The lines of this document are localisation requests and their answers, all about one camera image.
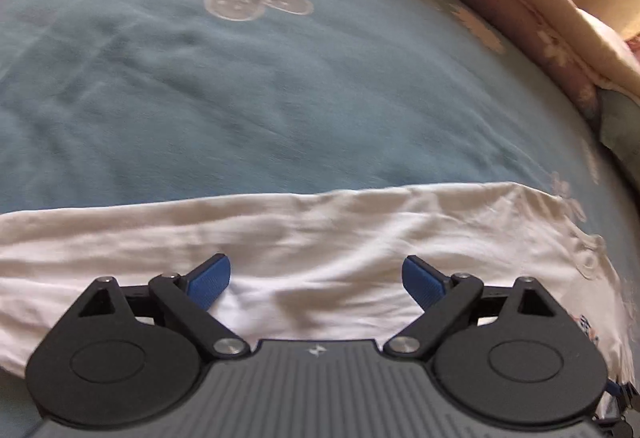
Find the blue bed sheet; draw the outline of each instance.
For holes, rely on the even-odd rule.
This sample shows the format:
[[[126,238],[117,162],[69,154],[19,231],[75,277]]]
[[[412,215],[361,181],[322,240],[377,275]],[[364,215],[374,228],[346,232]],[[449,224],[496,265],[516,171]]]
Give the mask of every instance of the blue bed sheet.
[[[459,1],[221,1],[0,0],[0,211],[517,181],[572,199],[640,281],[609,158]]]

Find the silver screw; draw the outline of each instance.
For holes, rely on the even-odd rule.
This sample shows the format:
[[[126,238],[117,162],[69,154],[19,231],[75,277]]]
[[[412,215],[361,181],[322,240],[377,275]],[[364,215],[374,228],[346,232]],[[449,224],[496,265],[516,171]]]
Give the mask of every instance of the silver screw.
[[[396,353],[414,353],[420,348],[420,341],[413,337],[394,337],[389,341],[389,348]]]
[[[238,355],[244,352],[246,344],[240,339],[226,338],[219,339],[213,345],[213,349],[222,355]]]

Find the bed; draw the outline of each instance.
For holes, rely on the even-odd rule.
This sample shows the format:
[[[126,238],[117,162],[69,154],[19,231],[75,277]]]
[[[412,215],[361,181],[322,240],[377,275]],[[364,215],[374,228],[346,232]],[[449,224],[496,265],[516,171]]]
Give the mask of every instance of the bed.
[[[640,74],[564,7],[0,0],[0,211],[515,181],[605,238],[633,314],[640,221],[598,94]],[[5,372],[0,421],[37,421]]]

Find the white cloth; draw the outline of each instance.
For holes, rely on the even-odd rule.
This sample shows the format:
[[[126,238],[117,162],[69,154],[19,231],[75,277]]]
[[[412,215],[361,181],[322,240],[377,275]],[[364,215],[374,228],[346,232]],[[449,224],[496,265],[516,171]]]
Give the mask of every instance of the white cloth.
[[[0,365],[24,374],[38,342],[95,277],[142,285],[216,252],[229,256],[232,279],[210,312],[251,344],[382,343],[421,314],[401,284],[402,261],[415,254],[488,285],[537,277],[582,319],[610,376],[632,380],[620,282],[604,241],[564,213],[560,197],[493,183],[5,214]]]

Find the white logo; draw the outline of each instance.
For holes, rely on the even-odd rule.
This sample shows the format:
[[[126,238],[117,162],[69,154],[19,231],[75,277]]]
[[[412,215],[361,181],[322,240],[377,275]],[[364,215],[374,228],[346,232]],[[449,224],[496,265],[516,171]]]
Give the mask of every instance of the white logo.
[[[322,346],[322,344],[316,344],[313,348],[309,348],[307,351],[310,354],[315,355],[316,357],[319,357],[326,351],[326,348]]]

